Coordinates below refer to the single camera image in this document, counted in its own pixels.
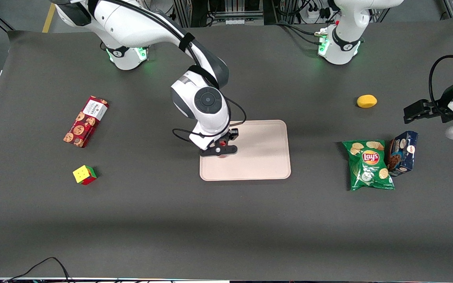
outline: red cookie box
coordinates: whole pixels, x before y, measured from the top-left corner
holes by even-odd
[[[108,108],[106,100],[90,96],[63,140],[77,147],[86,147]]]

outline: gray table mat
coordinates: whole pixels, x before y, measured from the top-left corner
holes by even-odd
[[[281,27],[191,31],[230,67],[222,91],[249,119],[286,122],[291,177],[200,179],[196,148],[171,134],[194,125],[169,97],[192,64],[176,47],[156,44],[150,61],[122,72],[94,34],[13,32],[0,78],[0,276],[56,256],[80,277],[453,281],[448,125],[403,124],[403,108],[428,97],[433,62],[453,54],[453,19],[372,24],[345,66]],[[435,92],[451,84],[445,61]],[[367,93],[379,104],[355,107]],[[88,95],[111,107],[79,149],[62,138]],[[347,192],[337,143],[408,129],[420,133],[415,170],[396,190]],[[86,187],[72,175],[83,164],[100,175]]]

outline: lay's chip bag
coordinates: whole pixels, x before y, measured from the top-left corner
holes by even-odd
[[[351,191],[361,187],[394,190],[384,162],[383,140],[349,140],[342,143],[349,152]]]

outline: green led light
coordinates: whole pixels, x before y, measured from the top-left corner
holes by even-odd
[[[359,42],[357,43],[356,51],[354,51],[354,55],[353,55],[353,56],[355,56],[355,55],[357,54],[357,50],[359,49],[359,45],[360,45],[360,44],[361,44],[361,41],[359,41]]]
[[[108,51],[108,50],[106,50],[106,52],[107,52],[107,53],[108,53],[108,55],[109,55],[109,60],[110,60],[111,62],[114,62],[114,61],[113,61],[113,57],[111,57],[111,54],[109,53],[109,51]]]
[[[142,47],[137,47],[137,56],[139,57],[139,59],[141,59],[141,61],[144,61],[147,59],[147,54],[148,54],[148,50],[145,49],[145,48],[142,48]]]
[[[322,43],[322,47],[319,47],[318,54],[321,56],[324,56],[326,54],[326,51],[328,50],[329,46],[330,46],[330,42],[328,40],[326,42]]]

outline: rubik's cube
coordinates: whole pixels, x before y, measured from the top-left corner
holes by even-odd
[[[74,175],[76,182],[82,185],[88,185],[97,179],[94,169],[87,165],[83,165],[77,170],[74,170],[72,174]]]

